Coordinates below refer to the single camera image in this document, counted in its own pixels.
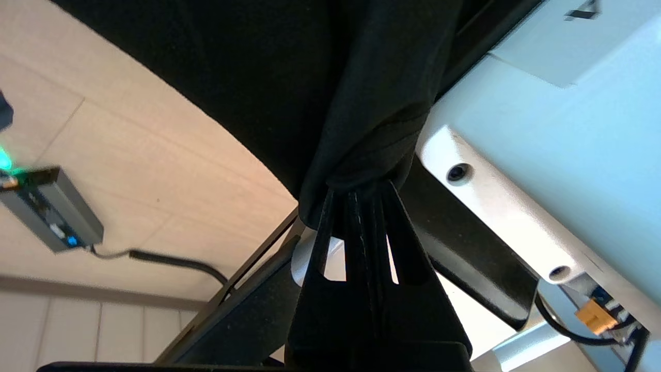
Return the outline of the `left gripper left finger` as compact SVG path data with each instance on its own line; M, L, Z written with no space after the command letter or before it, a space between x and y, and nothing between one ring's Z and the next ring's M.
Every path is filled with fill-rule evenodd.
M377 339L368 250L371 239L355 192L329 189L304 284L285 343L285 364L302 370L351 370ZM345 281L324 271L331 238L344 241Z

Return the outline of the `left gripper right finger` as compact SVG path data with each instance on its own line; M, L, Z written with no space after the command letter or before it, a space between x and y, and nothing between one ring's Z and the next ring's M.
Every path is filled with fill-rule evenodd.
M378 348L396 369L470 371L469 338L392 183L377 185L371 216Z

